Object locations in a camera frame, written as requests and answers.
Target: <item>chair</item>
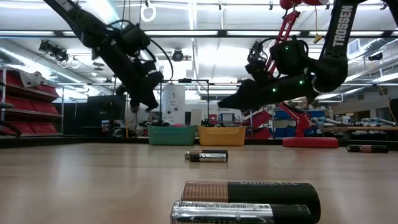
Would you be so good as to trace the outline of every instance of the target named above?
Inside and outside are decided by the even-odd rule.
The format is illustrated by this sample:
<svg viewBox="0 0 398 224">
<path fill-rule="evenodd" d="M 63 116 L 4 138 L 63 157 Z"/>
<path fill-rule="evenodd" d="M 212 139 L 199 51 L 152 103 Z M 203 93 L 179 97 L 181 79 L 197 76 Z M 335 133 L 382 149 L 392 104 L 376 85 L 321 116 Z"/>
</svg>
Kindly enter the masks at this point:
<svg viewBox="0 0 398 224">
<path fill-rule="evenodd" d="M 2 86 L 6 86 L 6 85 L 2 81 L 0 81 L 0 87 L 2 87 Z M 14 105 L 12 105 L 10 103 L 0 103 L 0 110 L 1 109 L 11 109 L 11 108 L 14 108 Z M 5 133 L 4 131 L 1 131 L 1 129 L 0 129 L 0 135 L 11 135 L 11 136 L 15 136 L 16 138 L 19 138 L 22 134 L 21 131 L 17 127 L 15 127 L 14 125 L 11 125 L 5 121 L 0 121 L 0 127 L 1 126 L 11 129 L 12 131 L 15 132 L 15 134 L 8 134 L 8 133 Z"/>
</svg>

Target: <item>yellow bin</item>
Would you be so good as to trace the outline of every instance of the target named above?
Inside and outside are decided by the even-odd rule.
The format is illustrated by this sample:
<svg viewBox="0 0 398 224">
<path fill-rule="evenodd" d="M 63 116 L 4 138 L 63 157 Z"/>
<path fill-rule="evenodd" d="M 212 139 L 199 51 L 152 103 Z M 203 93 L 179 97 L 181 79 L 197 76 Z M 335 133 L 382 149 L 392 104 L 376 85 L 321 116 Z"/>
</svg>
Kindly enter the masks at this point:
<svg viewBox="0 0 398 224">
<path fill-rule="evenodd" d="M 243 146 L 246 127 L 198 127 L 201 146 Z"/>
</svg>

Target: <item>ceiling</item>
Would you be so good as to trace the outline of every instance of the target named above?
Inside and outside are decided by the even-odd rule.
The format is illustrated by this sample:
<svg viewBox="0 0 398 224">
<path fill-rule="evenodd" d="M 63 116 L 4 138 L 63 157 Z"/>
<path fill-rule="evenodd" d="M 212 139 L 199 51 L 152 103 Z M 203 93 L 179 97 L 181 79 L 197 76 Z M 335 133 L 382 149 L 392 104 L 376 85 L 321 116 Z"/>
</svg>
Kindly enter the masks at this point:
<svg viewBox="0 0 398 224">
<path fill-rule="evenodd" d="M 153 21 L 145 22 L 141 19 L 141 28 L 144 30 L 190 30 L 190 29 L 245 29 L 245 30 L 279 30 L 284 15 L 278 5 L 269 10 L 269 1 L 256 0 L 222 0 L 221 10 L 219 0 L 197 0 L 192 4 L 188 0 L 151 1 L 156 8 Z M 124 0 L 81 0 L 80 5 L 99 17 L 103 21 L 114 21 L 125 18 L 133 23 L 140 22 L 140 1 Z M 389 9 L 380 10 L 381 1 L 366 1 L 359 6 L 356 13 L 353 30 L 394 30 L 395 22 Z M 293 30 L 327 30 L 331 9 L 325 6 L 299 6 L 301 12 Z M 70 30 L 68 24 L 41 0 L 0 0 L 1 30 Z M 145 17 L 150 17 L 150 9 L 144 11 Z M 95 82 L 102 82 L 111 78 L 113 72 L 107 67 L 94 77 L 91 73 L 95 66 L 91 59 L 91 51 L 74 38 L 46 38 L 47 40 L 67 49 L 80 61 L 78 68 L 71 68 L 74 73 Z M 39 38 L 9 39 L 31 52 L 41 55 Z M 192 55 L 191 38 L 154 38 L 166 52 L 182 49 L 186 55 Z M 198 77 L 220 80 L 220 78 L 247 78 L 249 75 L 244 69 L 248 49 L 257 38 L 196 38 Z M 317 45 L 313 39 L 304 39 L 311 49 L 319 49 L 323 45 L 321 40 Z M 149 47 L 156 55 L 162 52 L 153 44 Z M 314 50 L 312 57 L 317 58 L 319 51 Z M 104 63 L 100 58 L 96 62 Z M 174 63 L 174 67 L 184 66 L 186 63 Z"/>
</svg>

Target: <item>security camera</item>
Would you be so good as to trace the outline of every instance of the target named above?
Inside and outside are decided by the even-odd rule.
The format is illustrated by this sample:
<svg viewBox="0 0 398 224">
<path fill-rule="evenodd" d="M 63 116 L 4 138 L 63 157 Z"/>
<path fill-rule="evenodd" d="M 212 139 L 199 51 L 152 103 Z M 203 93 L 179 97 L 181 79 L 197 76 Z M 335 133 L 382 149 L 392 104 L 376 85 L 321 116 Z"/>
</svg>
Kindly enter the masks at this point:
<svg viewBox="0 0 398 224">
<path fill-rule="evenodd" d="M 181 49 L 175 49 L 172 55 L 172 59 L 174 62 L 181 62 L 184 59 L 184 54 Z"/>
</svg>

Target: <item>teal bin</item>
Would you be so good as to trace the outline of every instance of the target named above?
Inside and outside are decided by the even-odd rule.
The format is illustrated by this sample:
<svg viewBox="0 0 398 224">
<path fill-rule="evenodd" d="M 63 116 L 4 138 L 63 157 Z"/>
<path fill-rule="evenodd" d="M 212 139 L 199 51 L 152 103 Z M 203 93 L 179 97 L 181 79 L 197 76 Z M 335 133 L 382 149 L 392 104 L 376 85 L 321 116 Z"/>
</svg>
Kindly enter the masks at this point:
<svg viewBox="0 0 398 224">
<path fill-rule="evenodd" d="M 148 126 L 149 144 L 191 146 L 195 140 L 196 127 Z"/>
</svg>

